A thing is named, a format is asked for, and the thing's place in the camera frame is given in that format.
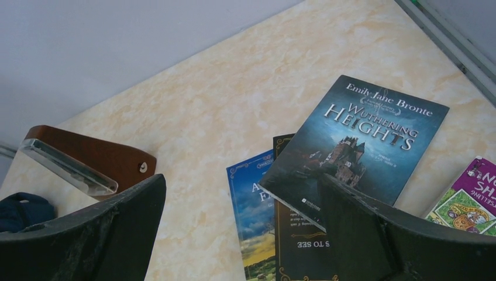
castle illustration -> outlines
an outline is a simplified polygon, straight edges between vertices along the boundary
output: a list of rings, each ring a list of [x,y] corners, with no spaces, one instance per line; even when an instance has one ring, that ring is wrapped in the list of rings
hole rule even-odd
[[[345,137],[325,160],[337,166],[335,177],[350,187],[355,187],[366,171],[365,166],[359,163],[365,153],[365,143],[357,145],[357,142],[358,138]]]

purple book cover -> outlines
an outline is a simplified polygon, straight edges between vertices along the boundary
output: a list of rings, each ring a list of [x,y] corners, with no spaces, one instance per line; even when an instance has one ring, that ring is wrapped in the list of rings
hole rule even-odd
[[[426,219],[447,227],[496,236],[496,165],[477,156]]]

screw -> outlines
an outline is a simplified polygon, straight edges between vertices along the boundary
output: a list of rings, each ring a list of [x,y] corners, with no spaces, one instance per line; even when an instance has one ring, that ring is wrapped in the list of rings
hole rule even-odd
[[[148,170],[148,165],[146,164],[146,162],[141,163],[140,173],[146,173],[147,170]]]

paperback book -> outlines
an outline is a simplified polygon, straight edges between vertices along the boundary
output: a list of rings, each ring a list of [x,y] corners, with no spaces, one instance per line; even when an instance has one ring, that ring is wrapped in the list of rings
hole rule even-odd
[[[274,199],[256,184],[273,161],[269,150],[227,168],[247,281],[275,280]]]
[[[293,136],[274,137],[274,160]],[[276,280],[338,281],[329,262],[329,247],[322,230],[275,201]]]
[[[477,156],[426,216],[463,231],[496,236],[496,165]]]
[[[393,205],[448,110],[340,76],[259,185],[323,231],[319,175]]]

publisher logo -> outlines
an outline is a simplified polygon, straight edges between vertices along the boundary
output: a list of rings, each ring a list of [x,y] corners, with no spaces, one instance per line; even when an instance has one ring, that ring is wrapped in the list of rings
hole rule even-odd
[[[303,203],[305,203],[306,205],[310,206],[311,208],[314,208],[316,209],[317,211],[320,211],[321,209],[319,207],[317,207],[317,205],[315,205],[314,203],[308,201],[307,199],[303,198],[301,200]]]

